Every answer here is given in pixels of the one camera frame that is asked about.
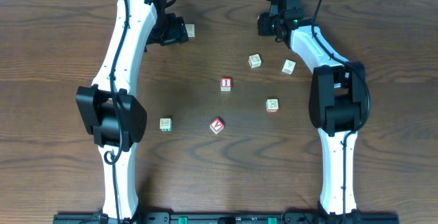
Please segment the red letter I block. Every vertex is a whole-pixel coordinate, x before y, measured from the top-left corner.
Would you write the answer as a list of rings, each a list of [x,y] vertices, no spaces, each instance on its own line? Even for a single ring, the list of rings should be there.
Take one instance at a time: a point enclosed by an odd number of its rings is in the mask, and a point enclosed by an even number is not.
[[[220,90],[222,92],[229,92],[232,88],[232,79],[229,77],[223,77],[220,80]]]

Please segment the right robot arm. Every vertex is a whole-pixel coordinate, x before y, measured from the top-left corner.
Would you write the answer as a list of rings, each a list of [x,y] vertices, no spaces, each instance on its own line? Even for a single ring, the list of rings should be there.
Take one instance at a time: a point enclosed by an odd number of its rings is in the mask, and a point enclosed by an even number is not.
[[[274,36],[300,56],[312,73],[309,117],[322,144],[323,183],[319,204],[340,223],[352,220],[353,155],[359,130],[370,115],[365,68],[338,54],[323,37],[301,0],[267,0],[269,12],[257,19],[260,36]]]

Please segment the snail picture block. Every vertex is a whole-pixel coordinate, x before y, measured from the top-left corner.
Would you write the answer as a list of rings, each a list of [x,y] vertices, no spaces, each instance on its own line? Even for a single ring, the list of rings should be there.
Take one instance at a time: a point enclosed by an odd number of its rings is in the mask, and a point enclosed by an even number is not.
[[[261,66],[261,58],[259,54],[255,54],[255,55],[250,55],[248,57],[248,63],[249,66],[253,69],[253,68],[257,68]]]

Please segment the cream picture block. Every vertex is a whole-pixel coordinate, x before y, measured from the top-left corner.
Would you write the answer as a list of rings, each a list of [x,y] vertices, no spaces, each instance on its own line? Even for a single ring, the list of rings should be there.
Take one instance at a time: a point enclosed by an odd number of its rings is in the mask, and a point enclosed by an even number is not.
[[[283,73],[291,75],[294,71],[295,65],[296,65],[295,61],[286,60],[281,71]]]

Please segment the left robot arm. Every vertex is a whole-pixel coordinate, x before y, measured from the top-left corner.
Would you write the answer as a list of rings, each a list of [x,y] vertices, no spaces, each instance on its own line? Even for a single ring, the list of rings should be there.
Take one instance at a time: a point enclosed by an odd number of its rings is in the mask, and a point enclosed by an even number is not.
[[[183,18],[166,12],[175,2],[117,0],[102,66],[91,86],[77,90],[77,107],[103,161],[105,187],[103,209],[83,223],[138,222],[136,149],[147,122],[146,110],[136,99],[138,73],[147,45],[188,41]]]

